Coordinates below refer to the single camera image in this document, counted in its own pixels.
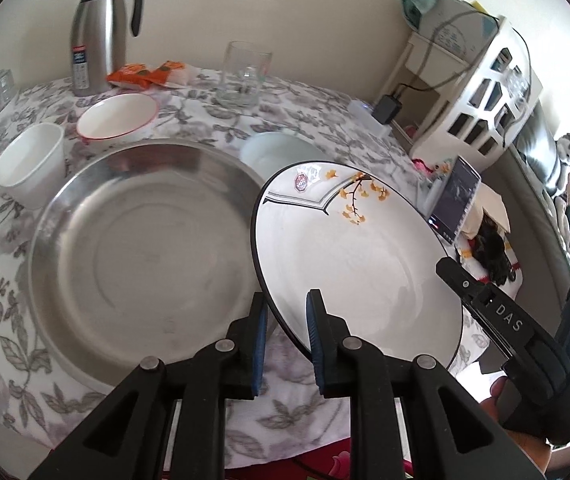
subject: white wall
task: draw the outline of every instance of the white wall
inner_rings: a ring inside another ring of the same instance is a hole
[[[79,0],[4,0],[0,68],[21,86],[69,73]],[[565,0],[479,0],[525,36],[550,126],[570,131],[570,6]],[[145,0],[128,61],[220,67],[229,40],[274,50],[272,73],[373,98],[409,36],[399,0]]]

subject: white paper cup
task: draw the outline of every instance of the white paper cup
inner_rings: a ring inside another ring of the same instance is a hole
[[[58,124],[30,126],[0,156],[0,191],[27,209],[43,207],[65,181],[64,131]]]

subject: white bowl with red rim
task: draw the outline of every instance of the white bowl with red rim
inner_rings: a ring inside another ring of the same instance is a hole
[[[149,95],[114,95],[88,108],[76,123],[76,132],[93,152],[103,152],[148,137],[157,114],[158,104]]]

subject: hand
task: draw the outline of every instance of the hand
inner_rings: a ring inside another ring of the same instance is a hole
[[[499,377],[490,388],[491,397],[481,402],[481,408],[484,409],[485,412],[496,422],[498,422],[496,399],[505,387],[506,382],[507,377]],[[552,449],[546,444],[546,442],[540,438],[525,433],[518,433],[517,431],[510,430],[505,431],[507,431],[507,434],[511,436],[512,440],[518,444],[526,455],[529,456],[531,461],[544,473],[547,469],[547,465],[549,464],[549,459],[552,457]]]

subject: red rim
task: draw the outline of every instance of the red rim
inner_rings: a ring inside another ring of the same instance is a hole
[[[145,121],[144,123],[140,124],[139,126],[136,126],[135,128],[132,128],[131,130],[129,130],[128,132],[123,132],[122,134],[118,134],[118,135],[114,135],[111,137],[86,137],[85,135],[83,135],[81,132],[78,131],[78,123],[80,122],[81,118],[83,117],[83,115],[85,115],[86,113],[88,113],[89,110],[91,110],[93,107],[95,107],[96,105],[102,104],[105,101],[107,101],[108,99],[111,99],[113,97],[119,97],[121,95],[142,95],[145,96],[149,99],[151,99],[154,102],[154,106],[156,107],[154,113],[152,114],[152,117],[150,117],[147,121]],[[118,95],[113,95],[111,97],[108,97],[107,99],[104,99],[94,105],[92,105],[91,107],[89,107],[86,111],[83,112],[83,114],[81,115],[81,117],[78,118],[78,121],[76,121],[76,135],[78,137],[80,137],[81,142],[83,142],[83,144],[88,145],[91,144],[92,142],[96,142],[96,141],[101,141],[101,140],[110,140],[110,139],[117,139],[118,137],[123,137],[124,135],[130,134],[132,132],[135,132],[136,130],[142,128],[143,126],[147,126],[148,124],[150,124],[154,118],[158,115],[158,103],[156,102],[156,99],[154,99],[152,96],[149,96],[147,94],[140,94],[140,93],[126,93],[126,94],[118,94]]]

